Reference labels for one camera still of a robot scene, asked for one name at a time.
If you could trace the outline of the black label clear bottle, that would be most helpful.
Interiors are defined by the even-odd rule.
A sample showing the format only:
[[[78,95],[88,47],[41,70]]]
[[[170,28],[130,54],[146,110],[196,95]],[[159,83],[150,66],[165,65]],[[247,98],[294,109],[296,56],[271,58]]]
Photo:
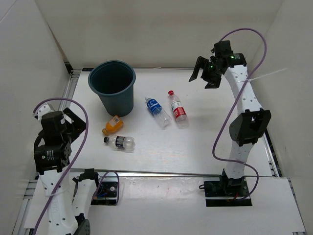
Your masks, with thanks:
[[[135,147],[135,142],[134,142],[133,137],[112,135],[112,136],[104,137],[103,141],[105,145],[109,146],[113,150],[132,152]]]

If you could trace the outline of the blue label plastic bottle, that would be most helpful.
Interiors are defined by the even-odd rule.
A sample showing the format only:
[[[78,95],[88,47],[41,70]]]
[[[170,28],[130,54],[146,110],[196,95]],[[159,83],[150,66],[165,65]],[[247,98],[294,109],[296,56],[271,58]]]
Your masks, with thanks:
[[[155,121],[161,129],[165,129],[171,124],[171,117],[166,113],[163,107],[153,98],[145,97],[146,105],[154,116]]]

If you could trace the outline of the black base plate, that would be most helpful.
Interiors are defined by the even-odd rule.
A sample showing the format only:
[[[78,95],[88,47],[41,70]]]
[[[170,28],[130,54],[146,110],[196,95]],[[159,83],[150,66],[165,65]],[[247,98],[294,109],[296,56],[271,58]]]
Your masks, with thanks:
[[[204,190],[206,207],[251,207],[251,198],[246,181],[242,186],[224,190],[219,181],[204,181],[199,185]]]
[[[117,181],[103,181],[101,187],[92,200],[93,206],[116,206],[117,205],[117,193],[118,193]]]

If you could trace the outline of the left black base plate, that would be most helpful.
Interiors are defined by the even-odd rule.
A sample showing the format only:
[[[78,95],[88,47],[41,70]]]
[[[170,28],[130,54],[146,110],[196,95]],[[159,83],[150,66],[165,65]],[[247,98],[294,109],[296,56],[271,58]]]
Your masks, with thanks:
[[[117,193],[118,193],[117,181],[103,181],[101,187],[92,200],[93,206],[116,206],[117,205]]]

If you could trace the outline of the dark teal plastic bin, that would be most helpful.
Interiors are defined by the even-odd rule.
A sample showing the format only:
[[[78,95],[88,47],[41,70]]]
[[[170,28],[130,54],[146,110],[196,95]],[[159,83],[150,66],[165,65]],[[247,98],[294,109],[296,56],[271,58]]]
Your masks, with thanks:
[[[134,107],[134,83],[136,73],[127,63],[106,61],[89,74],[88,83],[111,116],[124,117]]]

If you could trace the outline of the metal rail bar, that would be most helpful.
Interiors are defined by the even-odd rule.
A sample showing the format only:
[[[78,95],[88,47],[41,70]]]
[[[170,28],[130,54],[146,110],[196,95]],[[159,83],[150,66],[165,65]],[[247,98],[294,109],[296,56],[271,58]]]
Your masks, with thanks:
[[[82,168],[72,168],[70,170],[71,173],[82,173],[84,169]],[[218,177],[219,174],[204,174],[204,173],[174,173],[174,172],[153,172],[153,171],[126,171],[126,170],[107,170],[107,169],[96,169],[98,173],[105,173],[107,171],[114,171],[120,177],[183,177],[183,176],[191,176],[191,177]],[[276,177],[276,175],[271,174],[270,176],[261,176],[259,177]]]

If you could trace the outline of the red label plastic bottle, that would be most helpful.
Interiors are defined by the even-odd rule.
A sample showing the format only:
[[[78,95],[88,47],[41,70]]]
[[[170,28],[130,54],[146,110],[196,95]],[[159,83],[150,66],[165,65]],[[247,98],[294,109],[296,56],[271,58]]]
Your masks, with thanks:
[[[188,127],[188,117],[185,109],[181,103],[181,100],[174,93],[173,90],[168,92],[169,106],[172,111],[173,117],[179,129],[184,129]]]

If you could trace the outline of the white zip tie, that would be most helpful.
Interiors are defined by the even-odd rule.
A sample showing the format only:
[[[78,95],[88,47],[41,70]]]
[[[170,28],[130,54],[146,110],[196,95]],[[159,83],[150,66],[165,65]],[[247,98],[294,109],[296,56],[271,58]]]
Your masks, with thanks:
[[[267,76],[270,76],[270,75],[274,75],[276,73],[283,72],[283,71],[286,71],[286,70],[288,70],[288,68],[283,68],[283,69],[276,70],[276,71],[273,71],[273,72],[270,72],[270,73],[267,73],[267,74],[263,74],[263,75],[260,75],[258,77],[255,77],[255,78],[248,79],[248,82],[251,82],[253,80],[257,80],[257,79],[260,79],[260,78],[263,78],[263,77],[267,77]]]

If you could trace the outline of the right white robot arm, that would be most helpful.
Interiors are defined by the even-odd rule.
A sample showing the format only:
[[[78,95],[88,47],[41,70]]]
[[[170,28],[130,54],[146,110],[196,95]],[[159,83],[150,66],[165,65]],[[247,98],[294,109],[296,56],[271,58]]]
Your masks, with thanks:
[[[230,41],[219,41],[211,50],[213,55],[206,59],[197,58],[190,81],[198,77],[202,70],[201,78],[207,82],[207,89],[216,89],[220,86],[222,77],[229,83],[238,116],[229,126],[232,147],[229,158],[225,159],[226,167],[219,176],[218,182],[204,185],[212,197],[229,196],[234,200],[248,196],[245,185],[244,169],[250,151],[267,129],[271,119],[271,112],[263,109],[258,102],[253,88],[249,83],[247,63],[241,53],[234,53]]]

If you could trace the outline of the orange juice plastic bottle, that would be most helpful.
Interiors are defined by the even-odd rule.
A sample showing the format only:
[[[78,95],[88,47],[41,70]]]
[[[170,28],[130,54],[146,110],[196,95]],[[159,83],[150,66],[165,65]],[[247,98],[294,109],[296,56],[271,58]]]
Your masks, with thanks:
[[[105,136],[111,135],[116,133],[123,127],[124,123],[121,118],[117,115],[113,116],[110,121],[106,123],[105,128],[102,129],[102,133]]]

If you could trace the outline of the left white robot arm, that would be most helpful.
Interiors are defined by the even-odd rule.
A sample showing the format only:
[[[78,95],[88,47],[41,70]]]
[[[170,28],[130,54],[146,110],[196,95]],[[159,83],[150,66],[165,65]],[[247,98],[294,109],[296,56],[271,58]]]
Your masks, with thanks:
[[[71,144],[87,133],[86,123],[69,108],[55,111],[48,103],[36,108],[34,117],[42,126],[34,142],[36,171],[46,197],[40,218],[48,216],[49,235],[89,235],[91,197],[102,192],[102,183],[94,169],[73,179],[68,173],[74,161]]]

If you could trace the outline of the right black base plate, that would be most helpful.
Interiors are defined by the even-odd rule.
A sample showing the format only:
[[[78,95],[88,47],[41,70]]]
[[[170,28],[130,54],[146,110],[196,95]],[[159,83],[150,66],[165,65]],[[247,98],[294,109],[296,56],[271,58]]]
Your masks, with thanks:
[[[204,190],[206,207],[251,207],[251,198],[246,181],[242,186],[224,190],[219,181],[204,181],[199,185]]]

